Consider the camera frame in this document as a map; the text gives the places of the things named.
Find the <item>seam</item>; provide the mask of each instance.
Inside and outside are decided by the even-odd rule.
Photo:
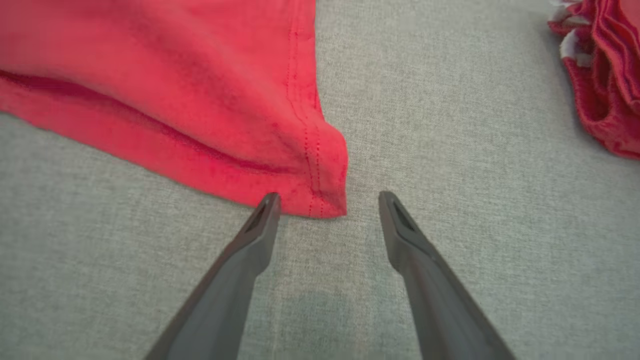
[[[291,105],[291,110],[293,111],[294,115],[296,116],[296,118],[300,121],[300,123],[303,125],[304,129],[305,129],[305,159],[307,161],[307,168],[309,171],[309,180],[311,182],[310,184],[310,190],[311,190],[311,201],[309,202],[309,212],[308,212],[308,216],[311,217],[311,210],[313,208],[314,205],[314,199],[316,197],[315,193],[314,193],[314,178],[313,178],[313,172],[311,171],[311,161],[309,160],[309,132],[308,132],[308,124],[305,123],[302,118],[298,115],[298,112],[296,111],[296,107],[294,106],[294,101],[291,100],[291,96],[289,95],[289,87],[291,86],[291,90],[293,91],[293,94],[296,95],[299,93],[299,91],[296,91],[296,82],[297,82],[297,78],[298,78],[298,27],[297,27],[297,22],[296,20],[298,19],[298,10],[299,10],[299,3],[297,0],[292,0],[293,1],[293,14],[291,17],[291,27],[289,28],[289,49],[288,49],[288,57],[289,57],[289,61],[287,62],[287,82],[286,82],[286,86],[287,86],[287,100],[289,101],[289,104]],[[292,41],[292,37],[295,36],[295,43]]]
[[[300,44],[300,42],[298,41],[298,30],[296,30],[296,32],[294,33],[295,37],[296,37],[296,59],[297,59],[297,55],[298,55],[298,44]],[[296,73],[298,71],[298,62],[296,61]],[[297,100],[298,100],[298,104],[300,106],[300,112],[302,113],[302,115],[305,118],[305,122],[306,124],[308,124],[309,122],[309,117],[307,115],[307,112],[305,110],[305,104],[302,101],[302,91],[300,86],[297,87],[297,89],[295,88],[294,90],[296,91],[296,95],[297,95]],[[316,192],[313,189],[313,185],[314,185],[314,179],[313,179],[313,173],[312,173],[312,169],[311,169],[311,164],[309,164],[309,175],[310,175],[310,179],[311,179],[311,194],[312,194],[312,204],[313,204],[313,200],[318,200],[320,203],[320,217],[323,217],[323,211],[324,211],[324,197],[323,197],[323,193],[322,193],[322,189],[320,186],[320,128],[318,127],[317,123],[314,122],[314,127],[316,129],[316,183],[317,183],[317,192],[319,194],[316,195]],[[311,205],[309,206],[309,216],[311,216]]]

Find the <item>gray surface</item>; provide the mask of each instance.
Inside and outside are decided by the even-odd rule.
[[[640,162],[579,127],[546,1],[317,4],[349,215],[285,217],[241,358],[419,356],[392,190],[514,353],[640,356]],[[0,358],[141,357],[250,210],[0,120]]]

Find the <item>crumpled red cloth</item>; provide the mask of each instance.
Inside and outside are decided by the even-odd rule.
[[[0,0],[0,110],[203,192],[346,214],[315,0]]]
[[[640,160],[640,1],[560,0],[549,20],[584,128],[609,151]]]

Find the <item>folded fabric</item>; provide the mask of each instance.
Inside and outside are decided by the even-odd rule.
[[[2,0],[0,110],[250,206],[346,214],[315,0]]]
[[[563,62],[585,129],[609,151],[640,160],[640,2],[557,2]]]

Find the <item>pile of red clothing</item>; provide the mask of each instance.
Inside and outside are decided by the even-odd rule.
[[[549,20],[584,128],[609,151],[640,160],[640,1],[560,0]]]

